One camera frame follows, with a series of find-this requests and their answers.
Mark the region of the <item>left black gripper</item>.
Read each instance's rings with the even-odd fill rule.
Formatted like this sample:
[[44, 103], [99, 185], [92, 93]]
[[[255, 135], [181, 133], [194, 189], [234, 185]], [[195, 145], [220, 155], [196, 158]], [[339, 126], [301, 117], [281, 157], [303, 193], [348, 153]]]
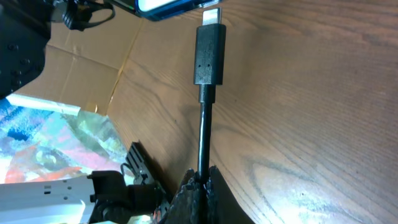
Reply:
[[1, 99], [36, 79], [45, 66], [51, 23], [83, 31], [115, 16], [111, 3], [1, 0]]

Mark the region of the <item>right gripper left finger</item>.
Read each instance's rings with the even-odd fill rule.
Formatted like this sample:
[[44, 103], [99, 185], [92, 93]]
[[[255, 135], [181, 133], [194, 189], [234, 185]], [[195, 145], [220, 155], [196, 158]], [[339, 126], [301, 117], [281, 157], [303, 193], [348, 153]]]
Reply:
[[202, 221], [201, 210], [204, 206], [201, 183], [197, 182], [196, 173], [189, 169], [184, 174], [170, 208], [161, 219], [164, 224], [197, 224]]

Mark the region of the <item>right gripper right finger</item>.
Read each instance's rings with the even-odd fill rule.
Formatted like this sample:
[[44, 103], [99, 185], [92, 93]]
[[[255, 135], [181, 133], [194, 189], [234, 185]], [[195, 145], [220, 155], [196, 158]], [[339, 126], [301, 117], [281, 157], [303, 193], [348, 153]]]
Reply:
[[254, 224], [242, 209], [217, 166], [209, 168], [206, 183], [208, 223]]

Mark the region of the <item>blue Galaxy smartphone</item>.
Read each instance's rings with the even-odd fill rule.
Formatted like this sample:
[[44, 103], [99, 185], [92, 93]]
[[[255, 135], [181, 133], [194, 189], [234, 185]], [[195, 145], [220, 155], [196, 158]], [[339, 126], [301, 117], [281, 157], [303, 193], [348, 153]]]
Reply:
[[157, 22], [188, 11], [210, 7], [221, 0], [107, 0], [137, 17]]

